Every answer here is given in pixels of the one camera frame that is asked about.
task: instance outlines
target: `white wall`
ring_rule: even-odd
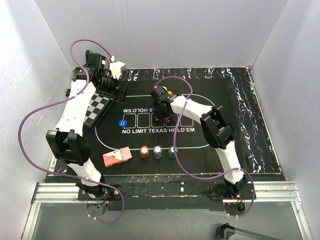
[[[286,177],[320,239],[320,2],[289,0],[253,66],[253,80]]]
[[[287,2],[35,1],[71,66],[70,43],[90,38],[128,68],[252,66]],[[82,52],[76,56],[85,60]]]
[[[11,240],[20,239],[36,182],[45,176],[24,159],[19,124],[36,107],[65,98],[72,70],[33,0],[0,0],[0,21],[0,238]],[[35,114],[22,132],[29,156],[46,168],[46,132],[63,108]]]

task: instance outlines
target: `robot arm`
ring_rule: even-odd
[[[199,104],[184,96],[169,94],[162,86],[157,86],[150,93],[154,101],[152,110],[156,120],[171,122],[173,114],[181,114],[185,103],[183,115],[198,122],[202,126],[205,140],[218,153],[224,171],[240,168],[235,150],[234,129],[223,106],[215,108]],[[226,189],[235,197],[246,186],[247,180],[241,170],[232,171],[224,175]]]
[[[81,184],[77,183],[77,186],[85,190],[90,197],[101,199],[106,194],[106,190],[96,183],[87,181],[101,182],[103,178],[90,160],[89,143],[82,138],[84,119],[96,90],[101,96],[123,103],[128,84],[124,89],[118,85],[121,72],[125,68],[124,63],[109,63],[106,57],[91,53],[89,50],[85,52],[85,56],[84,67],[89,73],[90,83],[82,94],[67,102],[62,118],[54,130],[47,131],[46,139],[54,157],[67,164],[79,177],[83,178]],[[76,93],[85,86],[86,78],[82,69],[76,67],[72,77],[70,97],[76,96]]]

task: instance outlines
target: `checkered board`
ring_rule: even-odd
[[[112,100],[104,96],[99,96],[99,93],[95,92],[86,110],[83,125],[93,129],[111,103]]]

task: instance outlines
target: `purple cable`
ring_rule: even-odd
[[[193,91],[190,83],[188,83],[188,82],[187,82],[185,79],[183,79],[182,77],[179,77],[179,76],[166,76],[166,77],[160,79],[154,86],[157,86],[157,85],[160,84],[163,80],[165,80],[165,79],[170,79],[170,78],[182,80],[182,81],[184,81],[184,82],[189,86],[189,88],[190,88],[190,93],[189,93],[188,96],[186,97],[186,100],[188,100],[188,99],[191,97],[191,95],[192,95],[192,93],[193,93],[194,91]],[[254,200],[255,200],[255,195],[256,195],[254,181],[253,181],[252,177],[250,176],[250,174],[249,174],[245,169],[243,169],[243,168],[240,168],[240,169],[239,169],[239,168],[232,168],[232,169],[229,169],[228,171],[225,171],[225,172],[223,172],[223,173],[220,173],[220,174],[218,174],[218,175],[216,175],[216,176],[211,176],[211,177],[199,177],[199,176],[193,175],[193,174],[191,174],[190,172],[188,172],[188,171],[184,168],[184,166],[182,166],[181,162],[179,161],[178,154],[177,154],[177,151],[176,151],[176,147],[177,147],[177,144],[176,144],[176,143],[177,143],[177,132],[178,132],[179,123],[180,123],[181,118],[182,118],[182,116],[183,116],[183,114],[184,114],[184,112],[185,112],[187,103],[188,103],[188,102],[185,101],[185,104],[184,104],[184,106],[183,106],[183,108],[182,108],[182,111],[181,111],[180,116],[179,116],[179,118],[178,118],[178,121],[177,121],[177,123],[176,123],[176,125],[175,125],[174,133],[173,133],[173,147],[174,147],[174,156],[175,156],[176,162],[178,163],[178,165],[179,165],[179,167],[182,169],[182,171],[184,171],[184,172],[185,172],[187,175],[189,175],[190,177],[192,177],[192,178],[194,178],[194,179],[198,179],[198,180],[213,180],[213,179],[220,178],[220,177],[224,176],[224,175],[227,174],[227,173],[230,173],[230,172],[232,172],[232,171],[238,171],[238,170],[241,170],[241,171],[243,171],[245,174],[247,174],[247,176],[249,177],[249,179],[250,179],[250,181],[251,181],[251,184],[252,184],[253,194],[252,194],[252,201],[251,201],[248,209],[247,209],[246,211],[244,211],[244,213],[242,213],[242,214],[239,215],[239,217],[243,217],[243,216],[246,215],[246,214],[250,211],[250,209],[252,208],[252,206],[253,206],[253,204],[254,204]]]
[[[106,53],[107,53],[109,56],[111,56],[110,53],[109,53],[103,46],[101,46],[98,42],[96,42],[96,41],[94,41],[94,40],[91,40],[91,39],[78,39],[78,40],[74,41],[73,43],[71,43],[71,45],[70,45],[70,55],[71,55],[72,59],[76,62],[76,64],[85,72],[85,75],[86,75],[86,83],[85,83],[84,87],[83,87],[76,95],[81,94],[81,93],[86,89],[86,87],[88,86],[88,84],[89,84],[89,82],[90,82],[90,77],[89,77],[89,74],[88,74],[87,70],[80,64],[80,62],[78,62],[78,61],[76,60],[76,58],[75,58],[75,56],[74,56],[74,54],[73,54],[73,52],[72,52],[73,46],[74,46],[76,43],[78,43],[78,42],[83,42],[83,41],[92,42],[92,43],[94,43],[94,44],[97,44],[97,45],[100,46],[104,51],[106,51]],[[45,169],[45,168],[43,168],[43,167],[40,167],[40,166],[38,166],[37,164],[35,164],[35,163],[29,158],[29,156],[27,155],[27,153],[26,153],[26,151],[25,151],[25,148],[24,148],[24,146],[23,146],[23,144],[22,144],[22,139],[21,139],[22,128],[23,128],[26,120],[27,120],[32,114],[34,114],[34,113],[36,113],[36,112],[38,112],[38,111],[40,111],[40,110],[42,110],[42,109],[47,109],[47,108],[50,108],[50,107],[53,107],[53,106],[56,106],[56,105],[59,105],[59,104],[66,103],[67,101],[70,101],[70,100],[72,100],[72,99],[74,99],[74,98],[76,98],[76,97],[72,96],[72,97],[69,97],[69,98],[67,98],[67,99],[65,99],[65,100],[58,101],[58,102],[55,102],[55,103],[51,103],[51,104],[48,104],[48,105],[39,107],[39,108],[31,111],[30,113],[28,113],[28,114],[23,118],[23,120],[21,121],[20,126],[19,126],[19,129],[18,129],[18,142],[19,142],[19,146],[20,146],[21,152],[22,152],[22,154],[24,155],[25,159],[26,159],[32,166],[34,166],[36,169],[39,169],[39,170],[41,170],[41,171],[43,171],[43,172],[46,172],[46,173],[48,173],[48,174],[53,174],[53,175],[57,175],[57,176],[61,176],[61,177],[68,177],[68,178],[73,178],[73,179],[86,180],[86,181],[88,181],[88,182],[90,182],[90,183],[99,184],[99,185],[101,185],[101,186],[108,187],[108,188],[111,188],[111,189],[113,189],[113,190],[118,191],[119,194],[120,194],[120,196],[121,196],[121,200],[122,200],[122,209],[121,209],[121,212],[120,212],[119,216],[118,216],[115,220],[113,220],[113,221],[107,221],[107,220],[102,219],[102,218],[100,218],[100,217],[96,217],[95,215],[89,215],[89,217],[92,217],[93,219],[100,220],[100,221],[102,221],[102,222],[104,222],[104,223],[106,223],[106,224],[113,224],[113,223],[117,222],[117,221],[121,218],[121,216],[123,215],[124,210],[125,210],[125,199],[124,199],[123,194],[119,191],[119,189],[117,189],[116,187],[111,186],[111,185],[109,185],[109,184],[106,184],[106,183],[97,182],[97,181],[93,181],[93,180],[90,180],[90,179],[85,179],[85,178],[83,178],[83,177],[76,176],[76,175],[70,175],[70,174],[63,174],[63,173],[59,173],[59,172],[54,172],[54,171],[47,170],[47,169]]]

